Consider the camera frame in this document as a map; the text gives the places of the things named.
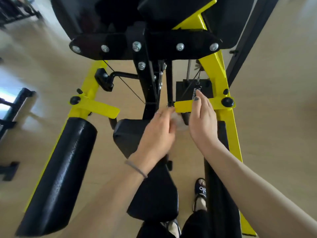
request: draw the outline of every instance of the black knob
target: black knob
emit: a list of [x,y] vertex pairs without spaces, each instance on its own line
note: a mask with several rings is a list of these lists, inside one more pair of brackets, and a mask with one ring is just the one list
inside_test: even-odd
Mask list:
[[79,94],[84,93],[80,88],[78,88],[76,91],[77,91]]
[[231,108],[235,102],[233,101],[232,98],[229,98],[229,97],[225,97],[221,100],[221,103],[224,107],[227,107],[227,108]]
[[70,104],[71,105],[75,105],[75,104],[78,104],[80,102],[81,98],[78,97],[78,96],[73,96],[70,98]]
[[228,95],[228,93],[229,93],[229,89],[226,88],[226,89],[224,90],[223,94],[224,94],[224,95]]

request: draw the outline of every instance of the yellow frame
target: yellow frame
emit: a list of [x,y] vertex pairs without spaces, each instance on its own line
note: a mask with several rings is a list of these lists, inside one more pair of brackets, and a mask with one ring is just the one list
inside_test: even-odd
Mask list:
[[[206,25],[204,23],[204,20],[201,16],[201,13],[214,5],[217,2],[217,0],[212,0],[210,3],[208,3],[206,6],[195,12],[193,15],[185,19],[183,22],[181,22],[179,25],[177,25],[173,29],[204,29],[207,30]],[[242,156],[240,152],[240,145],[238,140],[238,134],[236,131],[236,123],[235,118],[233,115],[233,108],[235,108],[235,104],[231,108],[226,108],[221,104],[221,100],[224,97],[230,97],[230,93],[227,95],[223,94],[223,91],[228,87],[227,82],[227,76],[224,66],[224,61],[222,57],[221,51],[218,51],[214,54],[211,54],[209,56],[203,57],[199,59],[201,65],[203,66],[204,70],[206,71],[209,79],[212,82],[212,91],[214,94],[214,98],[209,99],[213,108],[216,111],[217,120],[225,121],[226,123],[226,129],[227,129],[227,138],[229,143],[229,149],[230,152],[237,157],[242,162]],[[87,77],[84,80],[84,83],[81,86],[81,90],[83,91],[82,94],[76,95],[81,98],[81,101],[76,104],[72,105],[72,108],[68,114],[69,117],[79,117],[82,119],[87,119],[90,112],[98,113],[104,116],[107,116],[109,118],[116,118],[119,114],[120,110],[116,107],[103,104],[97,101],[94,101],[97,90],[99,88],[99,84],[94,78],[94,75],[96,73],[96,70],[98,68],[104,68],[107,69],[107,65],[104,63],[104,61],[95,61],[90,68]],[[191,112],[192,110],[192,100],[188,101],[179,101],[175,102],[175,109],[177,113],[185,113],[185,112]],[[46,165],[41,173],[41,177],[47,167],[47,164],[49,163],[50,158],[47,160]],[[28,202],[27,207],[29,206],[31,199],[34,195],[34,192],[38,186],[38,183],[33,191],[32,196],[30,197],[30,200]],[[241,215],[241,228],[242,233],[245,235],[252,235],[256,236],[256,232],[252,229],[250,224],[247,222],[247,220],[244,218],[244,216]]]

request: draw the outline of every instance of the cable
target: cable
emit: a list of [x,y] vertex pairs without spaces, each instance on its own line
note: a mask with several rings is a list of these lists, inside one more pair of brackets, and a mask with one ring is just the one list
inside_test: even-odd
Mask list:
[[185,95],[185,93],[187,92],[187,90],[189,89],[189,87],[193,84],[193,82],[194,82],[194,80],[195,80],[195,78],[196,78],[196,76],[197,76],[198,74],[199,74],[199,76],[200,76],[200,70],[196,73],[195,77],[193,78],[193,80],[191,81],[191,83],[188,85],[188,87],[185,89],[185,91],[183,92],[183,94],[182,94],[182,96],[180,97],[179,100],[182,100],[182,97]]
[[[107,64],[107,66],[114,72],[113,68],[111,68],[109,64]],[[145,104],[145,102],[132,90],[132,88],[130,88],[130,86],[121,77],[119,77],[119,78],[122,80],[122,82],[125,83],[125,85],[128,86],[129,89],[131,89],[131,91],[139,98],[139,100],[141,100],[142,103]]]

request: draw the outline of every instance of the bracelet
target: bracelet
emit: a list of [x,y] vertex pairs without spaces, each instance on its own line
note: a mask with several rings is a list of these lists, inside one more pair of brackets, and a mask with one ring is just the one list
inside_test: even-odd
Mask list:
[[146,179],[147,178],[147,175],[144,174],[138,167],[135,166],[135,164],[132,163],[132,161],[130,160],[126,160],[124,162],[125,164],[131,166],[132,168],[134,168],[137,172],[139,172],[141,175],[143,175],[143,177]]

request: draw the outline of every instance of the wooden floor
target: wooden floor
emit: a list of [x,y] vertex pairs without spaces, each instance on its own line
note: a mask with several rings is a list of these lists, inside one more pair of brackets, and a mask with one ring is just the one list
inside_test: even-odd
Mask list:
[[[0,142],[0,164],[21,162],[14,180],[0,182],[0,237],[14,237],[76,93],[91,65],[74,54],[49,0],[35,0],[45,21],[22,20],[0,31],[0,97],[19,87],[37,92],[18,115],[17,127]],[[317,8],[316,0],[280,0],[234,81],[236,125],[246,165],[317,219]],[[226,65],[230,59],[224,51]],[[135,72],[130,61],[110,61],[118,71]],[[187,61],[175,61],[175,80],[186,75]],[[137,80],[127,83],[140,96]],[[121,109],[119,119],[140,119],[144,104],[115,79],[113,92],[99,90],[98,101]],[[163,82],[161,105],[165,106]],[[116,172],[124,156],[113,143],[108,119],[93,114],[97,141],[73,212],[76,215]],[[204,176],[203,157],[188,131],[177,133],[170,154],[179,192],[178,221],[191,214],[193,187]],[[136,237],[141,222],[128,215],[116,237]],[[49,235],[57,237],[58,233]]]

